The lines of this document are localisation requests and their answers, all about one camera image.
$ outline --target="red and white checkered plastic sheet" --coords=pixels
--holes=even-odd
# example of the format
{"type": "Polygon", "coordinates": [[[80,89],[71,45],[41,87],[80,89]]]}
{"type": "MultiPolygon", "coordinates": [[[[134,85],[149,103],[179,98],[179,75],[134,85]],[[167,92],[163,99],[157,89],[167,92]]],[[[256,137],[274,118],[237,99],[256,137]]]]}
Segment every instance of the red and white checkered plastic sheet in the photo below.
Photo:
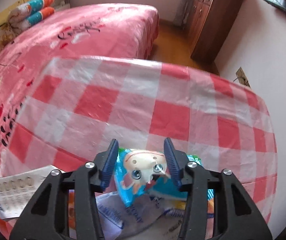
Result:
{"type": "Polygon", "coordinates": [[[2,175],[52,164],[72,171],[107,149],[198,155],[230,168],[268,221],[277,153],[264,101],[250,89],[196,69],[144,60],[54,58],[27,96],[5,148],[2,175]]]}

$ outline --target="metal screw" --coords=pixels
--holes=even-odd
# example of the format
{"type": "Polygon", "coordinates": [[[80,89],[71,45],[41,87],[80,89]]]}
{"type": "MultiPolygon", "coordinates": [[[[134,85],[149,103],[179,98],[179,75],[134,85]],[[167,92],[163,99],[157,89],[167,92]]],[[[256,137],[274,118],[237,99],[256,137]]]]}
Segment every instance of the metal screw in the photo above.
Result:
{"type": "Polygon", "coordinates": [[[92,169],[94,166],[95,166],[95,164],[93,162],[85,164],[85,167],[88,168],[88,169],[92,169]]]}
{"type": "Polygon", "coordinates": [[[187,166],[189,166],[190,168],[195,168],[197,166],[197,163],[196,162],[189,162],[187,164],[187,166]]]}
{"type": "Polygon", "coordinates": [[[225,174],[225,175],[232,175],[232,171],[231,170],[229,170],[229,169],[224,169],[223,170],[223,173],[225,174]]]}
{"type": "Polygon", "coordinates": [[[51,171],[51,175],[52,176],[57,176],[57,175],[59,175],[60,174],[60,171],[59,170],[53,170],[53,171],[51,171]]]}

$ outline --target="pink bedsheet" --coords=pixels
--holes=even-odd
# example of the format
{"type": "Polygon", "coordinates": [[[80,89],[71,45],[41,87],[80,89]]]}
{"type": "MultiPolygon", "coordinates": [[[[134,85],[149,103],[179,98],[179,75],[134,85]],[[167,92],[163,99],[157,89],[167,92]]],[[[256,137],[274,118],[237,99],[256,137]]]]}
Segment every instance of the pink bedsheet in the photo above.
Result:
{"type": "MultiPolygon", "coordinates": [[[[152,6],[98,4],[55,13],[19,35],[0,53],[0,136],[3,126],[13,125],[20,103],[53,57],[144,59],[158,35],[158,23],[152,6]]],[[[0,148],[8,145],[10,134],[1,137],[0,148]]]]}

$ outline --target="snack bag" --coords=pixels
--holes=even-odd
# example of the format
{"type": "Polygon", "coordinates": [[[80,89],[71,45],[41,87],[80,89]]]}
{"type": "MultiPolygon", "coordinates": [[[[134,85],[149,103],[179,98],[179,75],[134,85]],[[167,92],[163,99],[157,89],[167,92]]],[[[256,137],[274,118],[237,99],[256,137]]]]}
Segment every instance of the snack bag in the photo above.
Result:
{"type": "MultiPolygon", "coordinates": [[[[159,199],[164,209],[164,215],[167,217],[184,216],[186,201],[159,199]]],[[[207,201],[207,218],[214,218],[214,198],[207,201]]]]}
{"type": "MultiPolygon", "coordinates": [[[[201,165],[199,157],[187,157],[201,165]]],[[[171,181],[165,155],[160,152],[120,148],[114,176],[116,188],[126,207],[144,193],[166,199],[187,199],[187,192],[179,192],[171,181]]],[[[213,196],[213,190],[208,190],[208,199],[213,196]]]]}

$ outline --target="wooden floor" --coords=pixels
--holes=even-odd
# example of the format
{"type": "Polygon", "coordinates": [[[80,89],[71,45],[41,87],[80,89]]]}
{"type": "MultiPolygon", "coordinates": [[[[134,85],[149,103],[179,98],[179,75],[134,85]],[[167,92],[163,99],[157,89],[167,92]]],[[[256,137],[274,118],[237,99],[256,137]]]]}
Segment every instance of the wooden floor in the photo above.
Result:
{"type": "Polygon", "coordinates": [[[183,31],[169,24],[160,23],[159,36],[154,41],[148,59],[193,67],[219,75],[215,64],[198,64],[190,58],[189,47],[183,31]]]}

